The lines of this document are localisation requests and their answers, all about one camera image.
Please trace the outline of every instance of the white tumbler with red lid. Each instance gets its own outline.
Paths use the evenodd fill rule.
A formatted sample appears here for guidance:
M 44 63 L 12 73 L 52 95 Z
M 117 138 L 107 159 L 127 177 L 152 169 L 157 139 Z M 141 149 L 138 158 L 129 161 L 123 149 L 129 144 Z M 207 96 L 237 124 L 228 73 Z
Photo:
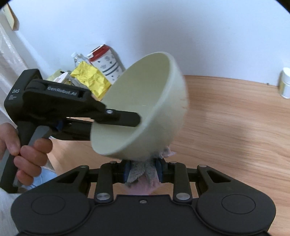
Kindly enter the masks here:
M 98 68 L 111 84 L 115 83 L 122 74 L 122 69 L 110 47 L 105 44 L 91 51 L 87 57 L 92 65 Z

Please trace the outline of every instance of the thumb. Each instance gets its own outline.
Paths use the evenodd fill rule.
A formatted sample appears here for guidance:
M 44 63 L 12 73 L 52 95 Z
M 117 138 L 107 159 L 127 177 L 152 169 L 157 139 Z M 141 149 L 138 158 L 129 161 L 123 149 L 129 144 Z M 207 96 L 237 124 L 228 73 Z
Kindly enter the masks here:
M 10 154 L 17 156 L 20 152 L 20 141 L 15 128 L 9 124 L 4 123 L 0 125 L 0 140 L 2 140 Z

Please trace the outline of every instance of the human hand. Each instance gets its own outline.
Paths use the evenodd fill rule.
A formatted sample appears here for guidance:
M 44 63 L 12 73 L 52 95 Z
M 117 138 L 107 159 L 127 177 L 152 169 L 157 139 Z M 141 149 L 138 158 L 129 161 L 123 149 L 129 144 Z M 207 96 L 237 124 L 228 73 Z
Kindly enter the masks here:
M 6 150 L 15 156 L 14 164 L 18 168 L 16 177 L 24 185 L 31 185 L 33 177 L 41 174 L 41 166 L 47 162 L 47 153 L 52 150 L 50 139 L 37 139 L 33 146 L 20 147 L 20 141 L 15 128 L 4 123 L 0 125 L 0 160 Z

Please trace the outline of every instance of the white wall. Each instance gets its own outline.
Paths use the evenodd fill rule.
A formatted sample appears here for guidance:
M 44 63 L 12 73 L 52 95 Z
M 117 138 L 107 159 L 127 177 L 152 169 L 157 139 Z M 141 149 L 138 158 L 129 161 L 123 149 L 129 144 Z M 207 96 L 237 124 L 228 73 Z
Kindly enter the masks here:
M 184 74 L 277 84 L 290 66 L 290 14 L 275 0 L 12 0 L 15 34 L 44 75 L 110 45 L 125 67 L 155 51 Z

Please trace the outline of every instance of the red lid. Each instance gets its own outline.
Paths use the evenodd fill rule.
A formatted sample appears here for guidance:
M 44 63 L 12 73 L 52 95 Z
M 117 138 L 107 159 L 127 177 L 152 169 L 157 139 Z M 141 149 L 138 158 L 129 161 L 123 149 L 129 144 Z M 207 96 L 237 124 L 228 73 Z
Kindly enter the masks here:
M 88 59 L 90 62 L 93 62 L 97 59 L 99 59 L 100 57 L 102 57 L 107 51 L 109 51 L 110 47 L 103 44 L 97 48 L 95 48 L 94 50 L 92 50 L 89 54 L 88 54 Z

